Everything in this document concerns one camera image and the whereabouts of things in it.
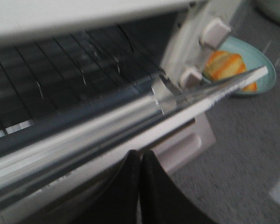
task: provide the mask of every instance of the white toaster oven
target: white toaster oven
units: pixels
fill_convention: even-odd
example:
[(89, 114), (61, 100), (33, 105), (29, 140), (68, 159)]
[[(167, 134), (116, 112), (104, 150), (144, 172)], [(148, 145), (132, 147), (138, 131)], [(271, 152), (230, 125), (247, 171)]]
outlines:
[(189, 88), (240, 4), (1, 0), (0, 224), (69, 222), (128, 150), (173, 172), (213, 144), (204, 112), (264, 73)]

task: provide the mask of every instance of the light blue plate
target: light blue plate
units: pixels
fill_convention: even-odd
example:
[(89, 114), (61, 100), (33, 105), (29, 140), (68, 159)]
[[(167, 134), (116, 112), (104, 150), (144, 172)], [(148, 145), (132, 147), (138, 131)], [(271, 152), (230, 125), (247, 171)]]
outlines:
[[(273, 67), (270, 60), (264, 56), (259, 50), (255, 47), (251, 46), (250, 44), (239, 40), (233, 36), (228, 37), (220, 50), (229, 51), (231, 53), (238, 53), (242, 56), (244, 63), (246, 65), (247, 70), (255, 69), (257, 67), (265, 65), (268, 69), (268, 74), (259, 80), (256, 81), (257, 83), (257, 90), (253, 91), (239, 91), (235, 93), (236, 96), (252, 96), (257, 95), (266, 91), (269, 91), (271, 88), (274, 87), (276, 84), (276, 71)], [(211, 81), (204, 77), (204, 80), (210, 83)]]

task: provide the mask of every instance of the orange pastry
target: orange pastry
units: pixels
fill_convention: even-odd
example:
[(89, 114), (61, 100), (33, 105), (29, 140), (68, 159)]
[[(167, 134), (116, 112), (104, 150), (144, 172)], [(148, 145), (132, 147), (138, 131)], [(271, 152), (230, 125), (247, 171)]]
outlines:
[[(241, 55), (218, 50), (210, 56), (203, 73), (208, 79), (218, 81), (245, 71), (247, 71), (247, 69)], [(252, 83), (242, 90), (256, 91), (257, 84)]]

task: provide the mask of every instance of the floor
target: floor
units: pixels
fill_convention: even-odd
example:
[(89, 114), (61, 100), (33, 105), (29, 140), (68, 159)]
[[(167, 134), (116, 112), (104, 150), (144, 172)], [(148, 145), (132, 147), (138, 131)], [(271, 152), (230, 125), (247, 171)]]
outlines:
[(217, 143), (173, 180), (221, 224), (280, 224), (280, 25), (247, 2), (233, 35), (258, 48), (277, 73), (275, 87), (228, 98), (207, 112)]

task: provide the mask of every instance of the oven rack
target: oven rack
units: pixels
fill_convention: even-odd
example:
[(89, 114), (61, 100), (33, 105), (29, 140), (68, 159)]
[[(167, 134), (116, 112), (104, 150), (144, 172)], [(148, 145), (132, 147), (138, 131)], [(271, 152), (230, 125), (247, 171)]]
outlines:
[(0, 49), (0, 137), (111, 92), (141, 94), (156, 58), (119, 25)]

